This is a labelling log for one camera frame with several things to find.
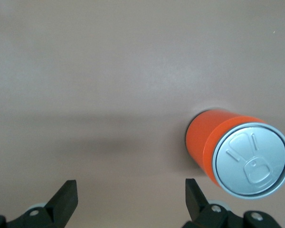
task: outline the black bracket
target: black bracket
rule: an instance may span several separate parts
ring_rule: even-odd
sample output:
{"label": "black bracket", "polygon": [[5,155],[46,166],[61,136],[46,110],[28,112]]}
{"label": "black bracket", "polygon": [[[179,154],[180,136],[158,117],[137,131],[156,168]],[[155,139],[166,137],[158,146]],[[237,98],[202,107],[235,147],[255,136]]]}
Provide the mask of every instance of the black bracket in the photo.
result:
{"label": "black bracket", "polygon": [[192,221],[183,228],[281,228],[264,212],[247,211],[241,218],[221,205],[209,204],[195,179],[186,179],[186,205]]}
{"label": "black bracket", "polygon": [[10,222],[0,215],[0,228],[64,228],[77,204],[76,181],[68,180],[44,207],[32,208]]}

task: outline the can rim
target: can rim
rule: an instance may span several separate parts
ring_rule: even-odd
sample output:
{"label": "can rim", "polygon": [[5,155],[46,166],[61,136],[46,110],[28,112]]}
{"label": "can rim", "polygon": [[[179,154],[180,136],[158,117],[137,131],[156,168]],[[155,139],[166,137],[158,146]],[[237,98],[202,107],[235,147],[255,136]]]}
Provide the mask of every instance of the can rim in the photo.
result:
{"label": "can rim", "polygon": [[285,136],[275,127],[268,125],[266,123],[259,123],[259,122],[250,122],[250,123],[243,123],[240,124],[236,127],[233,127],[231,130],[229,130],[228,132],[226,132],[223,137],[219,140],[218,144],[215,147],[214,153],[213,153],[213,157],[212,157],[212,170],[215,176],[215,179],[217,180],[218,184],[220,185],[220,187],[222,189],[224,189],[226,192],[228,192],[229,194],[241,198],[241,199],[248,199],[248,200],[254,200],[254,199],[260,199],[263,198],[265,196],[270,195],[271,193],[275,192],[276,190],[278,190],[284,183],[285,183],[285,166],[283,168],[283,171],[281,173],[281,175],[279,176],[279,178],[274,182],[274,184],[269,187],[268,189],[258,192],[258,193],[254,193],[254,194],[238,194],[235,193],[233,191],[231,191],[230,189],[228,189],[224,183],[220,180],[219,175],[218,175],[218,171],[217,171],[217,156],[218,156],[218,152],[220,150],[221,145],[223,144],[223,142],[234,132],[239,131],[243,128],[248,128],[248,127],[263,127],[266,128],[272,132],[274,132],[283,142],[284,146],[285,146]]}

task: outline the bolt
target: bolt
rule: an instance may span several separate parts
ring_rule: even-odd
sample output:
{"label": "bolt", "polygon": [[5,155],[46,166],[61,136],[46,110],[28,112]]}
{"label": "bolt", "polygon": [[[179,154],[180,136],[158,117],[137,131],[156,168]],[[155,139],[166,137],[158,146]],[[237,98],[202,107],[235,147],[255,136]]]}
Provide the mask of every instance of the bolt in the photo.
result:
{"label": "bolt", "polygon": [[35,216],[35,215],[37,215],[39,213],[39,211],[38,210],[33,210],[33,211],[31,211],[30,212],[30,216]]}
{"label": "bolt", "polygon": [[257,213],[257,212],[252,212],[251,213],[251,217],[253,217],[255,220],[258,220],[258,221],[262,221],[263,220],[263,217]]}
{"label": "bolt", "polygon": [[214,212],[217,212],[217,213],[220,213],[222,211],[222,209],[218,206],[218,205],[213,205],[211,207],[211,209],[214,211]]}

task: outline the can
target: can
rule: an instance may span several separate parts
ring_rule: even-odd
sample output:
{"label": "can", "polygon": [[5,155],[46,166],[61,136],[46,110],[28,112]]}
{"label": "can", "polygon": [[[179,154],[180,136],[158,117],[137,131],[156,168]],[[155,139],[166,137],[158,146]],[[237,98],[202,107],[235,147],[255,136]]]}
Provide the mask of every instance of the can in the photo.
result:
{"label": "can", "polygon": [[285,136],[261,119],[204,111],[189,125],[186,146],[210,179],[233,196],[258,199],[285,183]]}

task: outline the can lid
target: can lid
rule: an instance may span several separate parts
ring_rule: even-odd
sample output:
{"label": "can lid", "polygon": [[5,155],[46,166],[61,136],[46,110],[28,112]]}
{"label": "can lid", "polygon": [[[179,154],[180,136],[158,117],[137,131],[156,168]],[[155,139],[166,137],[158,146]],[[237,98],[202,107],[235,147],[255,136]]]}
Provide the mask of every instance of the can lid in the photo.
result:
{"label": "can lid", "polygon": [[230,194],[261,198],[285,182],[285,137],[265,123],[245,123],[227,132],[216,146],[214,175]]}

